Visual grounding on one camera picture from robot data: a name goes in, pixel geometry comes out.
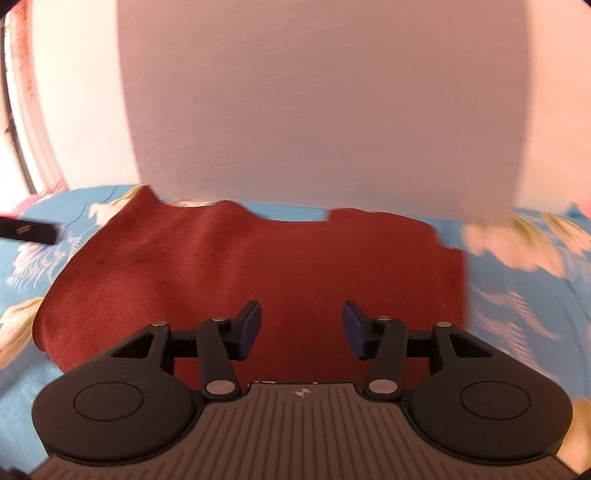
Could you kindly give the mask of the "dark red knit top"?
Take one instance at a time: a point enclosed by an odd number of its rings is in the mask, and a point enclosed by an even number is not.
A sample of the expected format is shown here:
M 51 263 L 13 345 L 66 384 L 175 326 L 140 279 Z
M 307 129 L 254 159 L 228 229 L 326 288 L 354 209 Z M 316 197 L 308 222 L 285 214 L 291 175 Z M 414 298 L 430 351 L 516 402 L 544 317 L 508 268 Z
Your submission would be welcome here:
M 431 225 L 393 214 L 274 221 L 229 201 L 170 206 L 141 188 L 58 275 L 33 340 L 69 371 L 155 321 L 191 330 L 252 300 L 262 329 L 236 366 L 242 384 L 362 385 L 369 366 L 349 347 L 342 305 L 412 329 L 463 325 L 466 257 Z

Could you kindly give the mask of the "blue floral bed sheet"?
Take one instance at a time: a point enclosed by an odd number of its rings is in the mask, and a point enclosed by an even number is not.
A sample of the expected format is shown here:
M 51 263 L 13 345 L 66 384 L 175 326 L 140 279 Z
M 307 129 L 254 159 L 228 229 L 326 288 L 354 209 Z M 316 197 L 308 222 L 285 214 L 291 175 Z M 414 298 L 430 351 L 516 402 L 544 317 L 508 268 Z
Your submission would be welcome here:
M 1 317 L 30 319 L 57 275 L 133 197 L 130 185 L 66 191 L 28 218 L 60 224 L 55 246 L 3 241 Z M 590 220 L 520 210 L 509 228 L 436 221 L 445 245 L 466 252 L 472 334 L 549 376 L 574 399 L 562 459 L 590 465 Z

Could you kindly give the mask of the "dark window frame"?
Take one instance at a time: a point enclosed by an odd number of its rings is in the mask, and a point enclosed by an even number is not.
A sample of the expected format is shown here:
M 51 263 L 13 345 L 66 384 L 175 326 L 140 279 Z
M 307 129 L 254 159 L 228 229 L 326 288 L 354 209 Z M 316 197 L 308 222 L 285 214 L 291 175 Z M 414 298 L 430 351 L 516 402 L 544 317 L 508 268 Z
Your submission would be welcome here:
M 22 145 L 19 139 L 17 126 L 15 123 L 14 109 L 11 101 L 11 94 L 8 83 L 8 51 L 7 51 L 7 27 L 6 18 L 1 19 L 1 86 L 3 92 L 5 116 L 7 120 L 7 126 L 4 133 L 8 136 L 9 148 L 13 151 L 17 169 L 22 177 L 26 192 L 28 195 L 37 193 L 34 181 L 31 177 L 31 173 L 27 162 L 24 157 Z

